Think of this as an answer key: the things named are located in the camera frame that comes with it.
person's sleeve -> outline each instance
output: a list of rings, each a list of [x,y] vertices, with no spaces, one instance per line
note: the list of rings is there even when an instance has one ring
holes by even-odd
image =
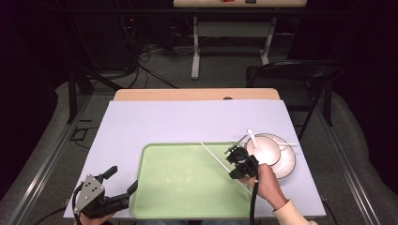
[[[289,200],[289,202],[277,211],[272,212],[281,225],[316,225],[314,221],[307,221],[301,213],[297,210],[296,206]]]

human arm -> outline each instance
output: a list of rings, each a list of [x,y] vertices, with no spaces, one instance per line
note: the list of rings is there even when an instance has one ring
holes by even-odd
[[[101,217],[101,218],[89,218],[85,214],[81,213],[80,221],[82,222],[82,225],[100,225],[100,224],[106,222],[108,219],[110,219],[113,216],[114,216],[114,214],[107,215],[107,216]]]
[[[241,182],[254,186],[255,177],[244,177]],[[296,209],[292,201],[284,196],[275,173],[267,164],[258,166],[258,196],[265,199],[273,208],[274,215],[281,225],[287,224],[316,224],[307,221]]]

black backdrop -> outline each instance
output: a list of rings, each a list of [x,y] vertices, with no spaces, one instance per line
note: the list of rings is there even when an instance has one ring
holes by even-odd
[[[66,80],[54,36],[36,13],[22,1],[0,3],[0,199],[50,122],[54,89]]]
[[[398,2],[309,0],[307,8],[353,14],[350,21],[301,20],[288,57],[343,62],[333,88],[359,121],[370,161],[398,194]]]

human hand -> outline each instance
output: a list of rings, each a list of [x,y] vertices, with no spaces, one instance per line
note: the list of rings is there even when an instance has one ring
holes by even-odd
[[[255,177],[243,177],[240,182],[254,186]],[[267,200],[275,209],[282,208],[288,200],[284,197],[281,186],[278,183],[275,173],[267,164],[258,166],[258,191],[257,195]]]
[[[101,218],[89,218],[84,213],[81,213],[80,221],[82,222],[83,225],[100,225],[113,216],[114,214],[110,214]]]

light green tray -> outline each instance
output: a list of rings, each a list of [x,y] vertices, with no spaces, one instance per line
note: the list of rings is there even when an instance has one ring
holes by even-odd
[[[232,142],[204,145],[231,170]],[[142,153],[135,218],[246,218],[250,195],[200,143],[152,143]]]

